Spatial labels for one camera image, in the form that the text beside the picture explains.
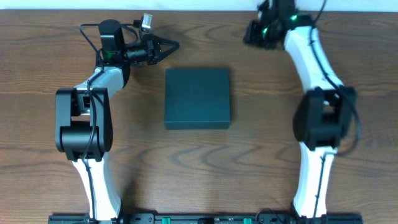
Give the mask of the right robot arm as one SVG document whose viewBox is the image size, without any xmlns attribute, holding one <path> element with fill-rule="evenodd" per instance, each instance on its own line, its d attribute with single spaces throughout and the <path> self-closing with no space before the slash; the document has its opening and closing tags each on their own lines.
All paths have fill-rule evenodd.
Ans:
<svg viewBox="0 0 398 224">
<path fill-rule="evenodd" d="M 258 18 L 246 29 L 243 41 L 253 47 L 281 46 L 291 57 L 304 96 L 293 117 L 293 132 L 300 146 L 300 173 L 296 194 L 287 213 L 270 208 L 256 214 L 258 223 L 362 223 L 361 215 L 328 213 L 328 181 L 338 150 L 352 121 L 361 133 L 353 87 L 345 86 L 333 71 L 320 42 L 317 18 L 301 14 L 294 1 L 263 1 Z"/>
</svg>

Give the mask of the dark green box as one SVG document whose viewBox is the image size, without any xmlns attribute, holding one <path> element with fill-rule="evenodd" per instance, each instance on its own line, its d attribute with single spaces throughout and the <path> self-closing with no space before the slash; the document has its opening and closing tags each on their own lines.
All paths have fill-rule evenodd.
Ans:
<svg viewBox="0 0 398 224">
<path fill-rule="evenodd" d="M 228 129 L 227 68 L 171 68 L 165 72 L 164 124 L 169 130 Z"/>
</svg>

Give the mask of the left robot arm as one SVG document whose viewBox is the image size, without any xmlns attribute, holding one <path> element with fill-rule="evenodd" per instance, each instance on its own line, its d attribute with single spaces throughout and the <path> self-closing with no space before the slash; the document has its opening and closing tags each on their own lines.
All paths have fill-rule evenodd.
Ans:
<svg viewBox="0 0 398 224">
<path fill-rule="evenodd" d="M 177 41 L 154 35 L 152 16 L 131 24 L 108 19 L 96 25 L 101 47 L 93 74 L 55 95 L 55 145 L 77 169 L 89 201 L 84 215 L 51 215 L 49 223 L 122 223 L 123 209 L 109 165 L 113 145 L 110 99 L 122 90 L 131 67 L 155 65 L 174 53 Z"/>
</svg>

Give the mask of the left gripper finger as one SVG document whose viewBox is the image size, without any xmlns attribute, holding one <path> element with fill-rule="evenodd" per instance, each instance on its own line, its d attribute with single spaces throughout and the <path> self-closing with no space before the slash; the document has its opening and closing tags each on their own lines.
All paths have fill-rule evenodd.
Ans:
<svg viewBox="0 0 398 224">
<path fill-rule="evenodd" d="M 158 62 L 162 61 L 163 59 L 167 58 L 169 55 L 171 55 L 172 53 L 174 53 L 176 50 L 179 49 L 180 45 L 179 44 L 173 44 L 173 45 L 169 45 L 169 49 L 159 49 L 159 58 L 158 58 Z"/>
<path fill-rule="evenodd" d="M 170 39 L 165 39 L 163 37 L 159 37 L 157 35 L 154 36 L 155 40 L 158 44 L 160 45 L 168 45 L 168 46 L 172 46 L 172 47 L 178 47 L 179 46 L 179 42 L 174 41 L 174 40 L 170 40 Z"/>
</svg>

